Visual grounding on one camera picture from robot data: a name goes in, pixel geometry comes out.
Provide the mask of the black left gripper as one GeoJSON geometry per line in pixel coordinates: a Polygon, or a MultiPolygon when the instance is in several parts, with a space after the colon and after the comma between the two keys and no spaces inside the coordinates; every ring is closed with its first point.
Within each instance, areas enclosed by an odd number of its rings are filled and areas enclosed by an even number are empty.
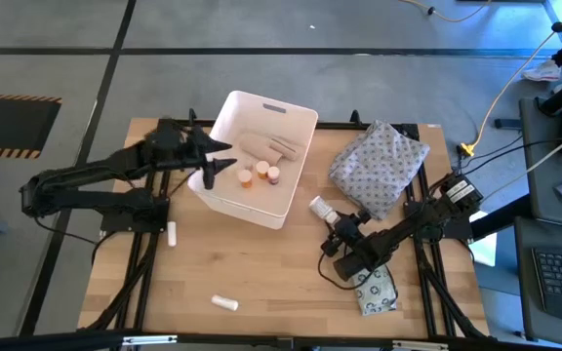
{"type": "MultiPolygon", "coordinates": [[[[198,169],[204,165],[202,152],[219,152],[231,147],[211,138],[200,127],[189,129],[176,120],[160,119],[156,129],[146,135],[146,161],[156,171],[198,169]]],[[[236,162],[235,158],[208,161],[202,168],[204,187],[213,189],[216,175],[236,162]]]]}

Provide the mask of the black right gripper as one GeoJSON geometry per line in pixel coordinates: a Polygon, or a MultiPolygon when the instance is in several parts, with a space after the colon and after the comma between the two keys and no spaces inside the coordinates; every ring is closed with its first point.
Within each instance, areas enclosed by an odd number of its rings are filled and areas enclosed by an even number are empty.
{"type": "Polygon", "coordinates": [[[353,252],[361,258],[366,257],[366,236],[360,231],[359,226],[366,224],[372,217],[366,210],[360,210],[357,214],[338,214],[334,224],[336,235],[329,235],[320,246],[321,251],[328,257],[333,257],[341,246],[341,240],[349,246],[353,252]]]}

